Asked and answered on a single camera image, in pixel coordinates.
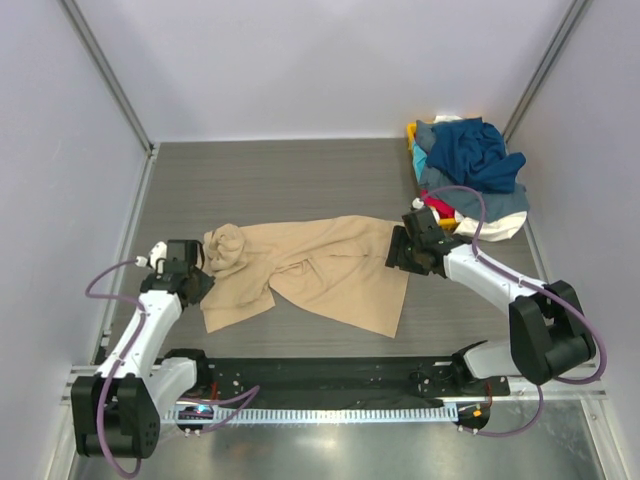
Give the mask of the beige t-shirt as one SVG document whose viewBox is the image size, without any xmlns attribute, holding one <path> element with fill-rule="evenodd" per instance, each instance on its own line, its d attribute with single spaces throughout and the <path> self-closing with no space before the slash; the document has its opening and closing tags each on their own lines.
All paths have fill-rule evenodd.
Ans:
<svg viewBox="0 0 640 480">
<path fill-rule="evenodd" d="M 349 215 L 239 227 L 205 234 L 204 265 L 215 279 L 200 303 L 208 332 L 293 305 L 389 338 L 409 275 L 385 262 L 396 222 Z"/>
</svg>

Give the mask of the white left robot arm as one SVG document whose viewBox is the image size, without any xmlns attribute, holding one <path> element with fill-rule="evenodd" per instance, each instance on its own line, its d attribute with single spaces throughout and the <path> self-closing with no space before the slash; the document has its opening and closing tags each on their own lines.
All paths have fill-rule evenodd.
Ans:
<svg viewBox="0 0 640 480">
<path fill-rule="evenodd" d="M 183 311 L 197 305 L 214 279 L 199 268 L 151 273 L 130 301 L 134 314 L 112 353 L 71 386 L 76 451 L 85 457 L 147 459 L 162 436 L 161 416 L 187 391 L 208 388 L 204 351 L 160 347 Z"/>
</svg>

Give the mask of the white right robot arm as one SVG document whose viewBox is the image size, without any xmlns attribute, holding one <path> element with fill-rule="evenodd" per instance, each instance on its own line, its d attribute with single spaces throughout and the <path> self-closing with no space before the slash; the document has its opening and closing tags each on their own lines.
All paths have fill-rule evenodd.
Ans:
<svg viewBox="0 0 640 480">
<path fill-rule="evenodd" d="M 606 352 L 569 284 L 522 275 L 485 255 L 474 239 L 410 233 L 402 226 L 393 228 L 386 266 L 438 274 L 506 315 L 508 340 L 481 341 L 454 355 L 468 377 L 522 376 L 538 386 L 551 380 L 584 385 L 602 377 Z"/>
</svg>

